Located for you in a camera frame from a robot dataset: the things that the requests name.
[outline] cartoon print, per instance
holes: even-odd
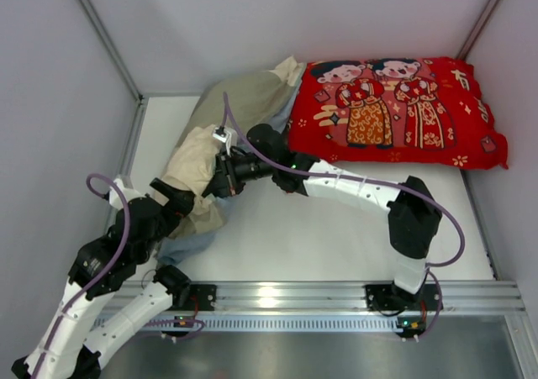
[[[383,85],[371,78],[360,78],[366,67],[360,61],[331,61],[311,70],[318,83],[339,83],[335,91],[338,108],[349,108],[348,146],[377,148],[393,146],[393,131],[387,105],[381,99]]]
[[[407,146],[442,150],[456,144],[451,116],[436,95],[437,84],[416,76],[420,62],[409,58],[385,58],[371,64],[378,77],[401,80],[394,93],[397,100],[407,105],[404,136]]]

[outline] pillowcase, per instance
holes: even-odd
[[[508,168],[473,67],[448,57],[310,63],[290,123],[290,149],[328,162]]]

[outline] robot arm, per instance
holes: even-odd
[[[397,188],[372,184],[365,177],[343,171],[314,156],[289,151],[282,136],[267,124],[251,129],[249,141],[271,160],[298,171],[316,173],[316,176],[279,171],[254,154],[228,145],[232,133],[217,129],[215,134],[227,137],[221,139],[226,141],[227,150],[217,155],[214,178],[204,196],[234,196],[242,192],[246,182],[272,176],[286,192],[333,198],[377,213],[388,219],[390,243],[398,252],[392,300],[396,299],[401,309],[420,300],[427,272],[425,259],[440,222],[437,210]],[[355,181],[328,178],[324,174],[355,176]],[[84,245],[78,252],[69,271],[61,305],[45,336],[34,352],[13,364],[12,371],[19,378],[97,378],[112,355],[142,326],[172,304],[181,306],[188,296],[188,277],[176,267],[162,267],[132,303],[90,332],[96,317],[122,283],[134,275],[137,266],[149,260],[155,244],[169,235],[193,209],[192,192],[177,190],[158,179],[150,185],[169,198],[164,206],[135,191],[126,179],[115,183],[129,202],[131,227],[127,245],[108,274],[66,310],[64,305],[103,270],[118,249],[125,216],[119,196],[110,192],[108,200],[119,210],[115,224],[106,235]],[[402,184],[431,198],[425,184],[416,177],[410,176]]]
[[[233,136],[221,129],[215,130],[216,135]],[[344,171],[315,156],[289,151],[282,136],[268,124],[253,127],[247,139],[272,161],[316,176],[280,171],[254,154],[223,153],[217,155],[216,173],[204,195],[234,196],[243,190],[245,182],[272,176],[275,184],[286,192],[331,198],[386,218],[390,244],[397,251],[398,261],[391,297],[401,309],[419,301],[427,272],[426,256],[437,233],[441,213],[424,200],[395,187],[405,186],[433,198],[424,182],[410,176],[406,182],[393,184],[393,187],[372,184],[365,176]],[[355,179],[321,176],[325,174],[354,176]]]
[[[60,306],[38,347],[13,364],[19,378],[65,379],[98,377],[110,356],[140,327],[172,303],[182,303],[190,280],[173,266],[160,269],[143,294],[102,327],[90,333],[93,322],[123,282],[146,263],[155,245],[169,235],[193,209],[194,194],[177,190],[155,179],[150,185],[169,198],[161,206],[135,191],[128,179],[114,182],[128,201],[130,229],[124,250],[106,275],[80,297],[74,297],[103,271],[115,257],[123,235],[125,212],[119,196],[109,193],[110,204],[119,209],[108,232],[78,252]]]

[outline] metal strip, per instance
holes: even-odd
[[[84,13],[86,14],[88,20],[90,21],[90,24],[92,24],[93,29],[95,30],[99,41],[103,44],[104,49],[108,52],[108,55],[110,56],[110,60],[114,63],[114,66],[118,70],[121,78],[123,79],[125,86],[130,90],[131,95],[133,95],[134,100],[137,102],[140,102],[142,100],[142,94],[140,93],[140,89],[136,86],[135,80],[129,73],[129,70],[127,69],[127,66],[125,66],[124,61],[121,58],[121,55],[118,52],[118,49],[116,49],[116,46],[114,45],[112,39],[110,38],[110,34],[106,30],[103,21],[99,18],[99,15],[97,11],[95,10],[95,7],[92,4],[91,0],[77,0]]]
[[[93,328],[104,324],[108,317],[100,317]],[[190,331],[169,323],[177,319],[176,315],[161,315],[151,320],[151,326],[140,331]],[[403,330],[398,327],[397,318],[381,316],[216,316],[198,317],[205,323],[204,332],[256,332],[256,333],[397,333]]]
[[[467,196],[469,197],[469,202],[471,203],[472,213],[474,213],[474,217],[477,220],[478,232],[480,233],[480,237],[482,238],[482,243],[484,245],[484,249],[486,250],[486,257],[489,260],[489,265],[491,266],[491,269],[493,271],[493,277],[497,280],[503,280],[506,277],[503,276],[500,259],[498,258],[497,253],[492,246],[493,242],[490,239],[491,236],[489,235],[488,225],[486,224],[482,209],[478,205],[478,202],[474,195],[474,190],[472,189],[472,185],[469,182],[466,171],[462,171],[462,179],[465,186],[465,190],[467,191]]]
[[[527,316],[507,316],[506,324],[525,379],[538,378],[538,344]]]
[[[484,28],[488,24],[489,19],[493,16],[495,9],[501,0],[488,0],[486,6],[480,13],[477,22],[471,29],[471,32],[467,36],[465,43],[463,43],[462,48],[460,49],[457,58],[460,60],[465,60],[469,55],[474,44],[477,42],[478,37],[483,32]]]
[[[200,315],[374,315],[364,286],[371,282],[211,282],[217,286],[215,311]],[[525,315],[513,282],[442,282],[443,315]],[[140,294],[140,282],[126,282],[103,310],[116,313]],[[418,312],[406,312],[415,315]]]

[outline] metal frame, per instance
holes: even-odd
[[[477,22],[472,27],[471,32],[469,32],[469,35],[465,39],[463,46],[460,48],[460,51],[457,54],[458,59],[465,60],[467,58],[469,52],[477,42],[478,37],[480,37],[480,34],[482,34],[484,28],[489,22],[489,19],[491,19],[491,17],[493,16],[495,9],[497,9],[500,2],[501,0],[488,0],[486,2],[486,5],[482,10],[482,13],[480,13]]]
[[[342,316],[376,315],[367,306],[365,285],[371,282],[199,282],[217,286],[214,312],[200,316]],[[441,282],[443,316],[525,316],[515,282]],[[103,313],[118,312],[140,295],[141,282],[126,282]],[[406,312],[402,315],[415,315]]]
[[[90,24],[92,25],[96,36],[99,38],[99,41],[103,45],[103,48],[107,51],[110,60],[118,70],[122,80],[125,83],[125,86],[131,92],[131,95],[133,96],[134,100],[138,103],[141,102],[143,98],[142,93],[140,92],[140,89],[136,86],[135,80],[129,73],[129,70],[127,69],[127,66],[122,60],[121,55],[116,48],[116,45],[110,38],[110,34],[105,28],[103,21],[99,18],[98,13],[93,6],[92,0],[77,1],[80,4],[84,14],[87,16],[87,19],[89,20]]]

